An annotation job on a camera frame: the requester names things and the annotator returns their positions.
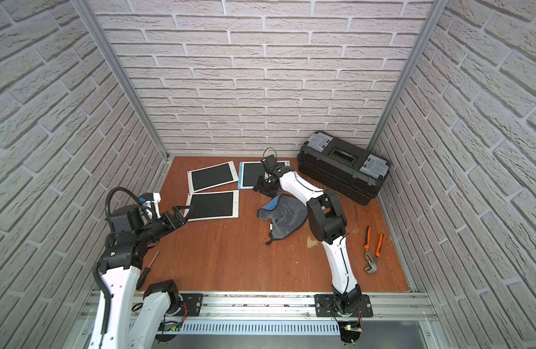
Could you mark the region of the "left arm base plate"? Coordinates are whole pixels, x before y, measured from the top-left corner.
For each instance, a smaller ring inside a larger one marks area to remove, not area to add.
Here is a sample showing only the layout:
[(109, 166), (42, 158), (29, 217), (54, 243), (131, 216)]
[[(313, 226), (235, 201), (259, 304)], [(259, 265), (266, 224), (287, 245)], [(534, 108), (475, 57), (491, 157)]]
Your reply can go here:
[(172, 300), (167, 292), (155, 292), (143, 297), (139, 316), (156, 316), (157, 318), (199, 316), (202, 299), (202, 294), (183, 293)]

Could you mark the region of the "blue-edged drawing tablet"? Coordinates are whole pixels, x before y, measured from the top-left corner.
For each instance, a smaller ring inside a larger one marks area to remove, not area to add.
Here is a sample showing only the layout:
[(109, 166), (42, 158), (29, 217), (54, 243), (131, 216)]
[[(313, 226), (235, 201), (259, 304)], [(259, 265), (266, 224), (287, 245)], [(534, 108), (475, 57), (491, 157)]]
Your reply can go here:
[(271, 172), (267, 173), (265, 167), (260, 161), (242, 161), (239, 167), (239, 190), (251, 190), (257, 184), (259, 177), (269, 177)]

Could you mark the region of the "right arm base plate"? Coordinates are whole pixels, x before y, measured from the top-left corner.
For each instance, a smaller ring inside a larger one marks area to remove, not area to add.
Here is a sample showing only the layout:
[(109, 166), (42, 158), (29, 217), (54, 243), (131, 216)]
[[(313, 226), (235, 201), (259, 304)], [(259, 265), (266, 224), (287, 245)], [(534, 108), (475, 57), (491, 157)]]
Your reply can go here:
[(314, 301), (316, 316), (319, 318), (358, 318), (358, 311), (360, 311), (363, 318), (371, 318), (374, 316), (368, 295), (355, 295), (353, 300), (346, 300), (336, 295), (316, 294), (314, 295)]

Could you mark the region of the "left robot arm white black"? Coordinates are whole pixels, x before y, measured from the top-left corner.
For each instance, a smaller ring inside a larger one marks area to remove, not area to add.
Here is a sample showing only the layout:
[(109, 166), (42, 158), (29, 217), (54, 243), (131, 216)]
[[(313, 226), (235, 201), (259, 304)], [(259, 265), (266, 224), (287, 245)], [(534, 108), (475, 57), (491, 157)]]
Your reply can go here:
[(174, 281), (151, 284), (134, 323), (131, 308), (150, 244), (158, 242), (187, 223), (188, 208), (175, 206), (172, 212), (143, 214), (150, 208), (130, 205), (107, 214), (111, 229), (105, 251), (93, 268), (101, 291), (90, 348), (151, 348), (167, 315), (184, 310), (182, 296)]

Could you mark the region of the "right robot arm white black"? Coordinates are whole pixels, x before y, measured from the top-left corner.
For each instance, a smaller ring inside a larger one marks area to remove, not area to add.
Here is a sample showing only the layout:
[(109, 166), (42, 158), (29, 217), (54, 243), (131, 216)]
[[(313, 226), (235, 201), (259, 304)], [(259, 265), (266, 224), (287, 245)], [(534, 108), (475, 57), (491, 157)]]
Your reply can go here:
[(362, 292), (349, 262), (347, 218), (337, 193), (314, 186), (291, 167), (281, 166), (273, 155), (262, 159), (262, 167), (265, 173), (253, 190), (272, 198), (257, 212), (259, 219), (272, 223), (268, 243), (286, 238), (308, 222), (329, 261), (336, 307), (342, 314), (353, 312)]

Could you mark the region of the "white drawing tablet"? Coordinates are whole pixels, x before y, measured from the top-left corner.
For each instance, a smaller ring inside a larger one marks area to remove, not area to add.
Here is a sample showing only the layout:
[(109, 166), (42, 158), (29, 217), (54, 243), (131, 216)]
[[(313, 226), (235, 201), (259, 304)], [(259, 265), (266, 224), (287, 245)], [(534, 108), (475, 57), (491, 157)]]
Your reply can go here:
[(187, 173), (189, 192), (197, 193), (238, 181), (234, 161), (227, 161), (210, 167), (191, 170)]
[(239, 217), (239, 191), (192, 193), (187, 198), (190, 209), (184, 211), (189, 222)]

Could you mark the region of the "blue microfiber cleaning mitt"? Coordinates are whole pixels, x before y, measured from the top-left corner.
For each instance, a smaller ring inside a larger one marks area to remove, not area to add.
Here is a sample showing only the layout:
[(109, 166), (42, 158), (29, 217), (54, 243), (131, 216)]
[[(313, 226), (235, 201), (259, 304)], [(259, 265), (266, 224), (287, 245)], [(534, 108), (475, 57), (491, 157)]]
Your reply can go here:
[(271, 222), (269, 241), (280, 241), (298, 231), (307, 221), (307, 207), (297, 198), (288, 195), (278, 195), (268, 204), (261, 207), (257, 217), (263, 221)]

